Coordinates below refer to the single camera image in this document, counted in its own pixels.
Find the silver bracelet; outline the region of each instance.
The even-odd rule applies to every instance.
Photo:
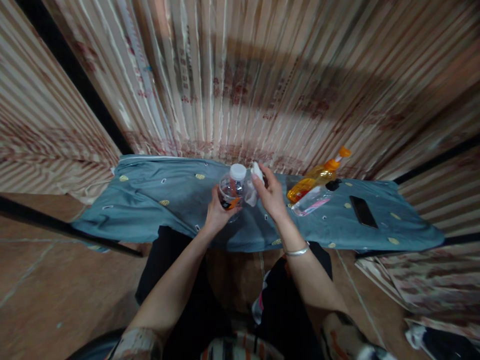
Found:
[[[308,241],[306,241],[306,244],[308,245],[307,247],[304,247],[303,249],[300,249],[298,251],[285,251],[285,255],[300,256],[300,255],[305,254],[310,248],[310,243]]]

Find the pink label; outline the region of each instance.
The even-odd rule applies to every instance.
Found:
[[[316,203],[314,203],[312,206],[310,206],[309,208],[307,208],[305,211],[302,211],[301,213],[298,214],[298,216],[306,216],[308,214],[310,214],[313,210],[315,210],[316,208],[319,208],[321,207],[323,204],[329,202],[330,199],[322,199],[322,200],[319,200],[317,201]]]

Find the floor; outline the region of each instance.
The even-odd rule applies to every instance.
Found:
[[[2,195],[64,221],[84,210],[67,195]],[[429,359],[407,343],[403,308],[355,267],[353,251],[328,252],[333,281],[367,338],[398,359]],[[223,306],[247,313],[281,254],[210,250],[209,278]],[[145,263],[0,216],[0,359],[65,359],[126,326],[137,311],[133,294]]]

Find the blue ironing board cover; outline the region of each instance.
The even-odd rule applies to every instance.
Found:
[[[115,176],[74,228],[126,243],[153,242],[159,226],[194,237],[205,223],[212,187],[229,166],[212,160],[152,155],[124,155]],[[300,176],[277,174],[284,194]],[[443,233],[423,220],[392,181],[343,179],[332,199],[305,217],[288,212],[309,242],[336,249],[421,251],[439,246]],[[366,200],[379,229],[361,225],[349,196]],[[285,196],[285,206],[289,203]],[[260,200],[244,204],[212,246],[231,252],[280,248],[275,224]]]

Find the smartphone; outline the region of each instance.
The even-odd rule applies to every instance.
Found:
[[[369,206],[367,205],[367,202],[364,199],[356,196],[350,196],[350,201],[360,224],[374,229],[379,228],[375,222],[372,212],[369,209]]]

